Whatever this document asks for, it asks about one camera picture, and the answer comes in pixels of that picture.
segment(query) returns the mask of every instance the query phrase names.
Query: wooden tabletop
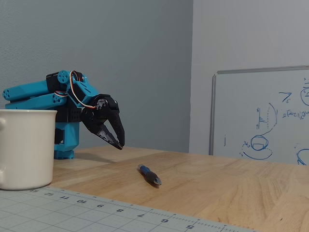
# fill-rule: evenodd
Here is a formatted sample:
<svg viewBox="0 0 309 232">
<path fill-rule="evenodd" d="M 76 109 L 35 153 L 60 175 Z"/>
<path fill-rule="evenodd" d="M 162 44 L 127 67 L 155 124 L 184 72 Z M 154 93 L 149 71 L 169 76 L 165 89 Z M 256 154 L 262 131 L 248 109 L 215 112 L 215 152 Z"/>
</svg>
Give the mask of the wooden tabletop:
<svg viewBox="0 0 309 232">
<path fill-rule="evenodd" d="M 309 168 L 111 146 L 55 160 L 52 186 L 261 232 L 309 231 Z M 137 171 L 154 171 L 155 188 Z"/>
</svg>

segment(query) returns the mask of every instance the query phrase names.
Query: blue robotic arm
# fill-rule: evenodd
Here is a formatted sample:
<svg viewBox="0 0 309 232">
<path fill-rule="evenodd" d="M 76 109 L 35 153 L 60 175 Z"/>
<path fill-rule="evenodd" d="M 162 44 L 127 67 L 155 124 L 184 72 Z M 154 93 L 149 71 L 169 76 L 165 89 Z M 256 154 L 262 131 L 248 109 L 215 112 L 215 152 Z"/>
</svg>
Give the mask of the blue robotic arm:
<svg viewBox="0 0 309 232">
<path fill-rule="evenodd" d="M 125 132 L 119 117 L 118 103 L 107 94 L 99 94 L 85 75 L 60 71 L 46 76 L 45 81 L 5 89 L 6 109 L 57 110 L 55 159 L 71 159 L 79 144 L 79 123 L 118 149 L 125 144 Z M 104 122 L 108 120 L 117 139 Z"/>
</svg>

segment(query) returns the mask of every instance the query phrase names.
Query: pen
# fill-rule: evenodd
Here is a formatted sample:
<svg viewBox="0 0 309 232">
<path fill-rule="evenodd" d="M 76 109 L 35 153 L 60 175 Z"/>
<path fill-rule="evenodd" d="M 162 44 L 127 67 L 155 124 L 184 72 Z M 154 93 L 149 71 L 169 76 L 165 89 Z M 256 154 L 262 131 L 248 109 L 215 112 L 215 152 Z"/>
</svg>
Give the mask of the pen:
<svg viewBox="0 0 309 232">
<path fill-rule="evenodd" d="M 140 164 L 138 169 L 145 175 L 147 181 L 155 183 L 156 185 L 162 185 L 160 178 L 145 165 Z"/>
</svg>

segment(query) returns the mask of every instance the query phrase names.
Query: cutting mat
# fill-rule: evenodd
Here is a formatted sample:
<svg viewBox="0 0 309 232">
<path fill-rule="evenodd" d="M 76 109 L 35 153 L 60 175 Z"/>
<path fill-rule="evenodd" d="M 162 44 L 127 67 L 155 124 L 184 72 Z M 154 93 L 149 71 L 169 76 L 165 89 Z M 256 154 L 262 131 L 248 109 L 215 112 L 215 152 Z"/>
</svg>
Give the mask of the cutting mat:
<svg viewBox="0 0 309 232">
<path fill-rule="evenodd" d="M 12 231 L 254 232 L 53 187 L 0 190 L 0 232 Z"/>
</svg>

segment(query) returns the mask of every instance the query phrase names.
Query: ceramic mug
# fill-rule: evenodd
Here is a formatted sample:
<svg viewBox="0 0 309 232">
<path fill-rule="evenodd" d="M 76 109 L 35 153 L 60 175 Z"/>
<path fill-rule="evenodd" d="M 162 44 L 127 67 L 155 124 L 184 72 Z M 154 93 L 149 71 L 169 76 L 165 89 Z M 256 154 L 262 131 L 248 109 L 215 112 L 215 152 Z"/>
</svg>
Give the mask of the ceramic mug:
<svg viewBox="0 0 309 232">
<path fill-rule="evenodd" d="M 52 181 L 56 113 L 0 110 L 0 189 L 35 189 Z"/>
</svg>

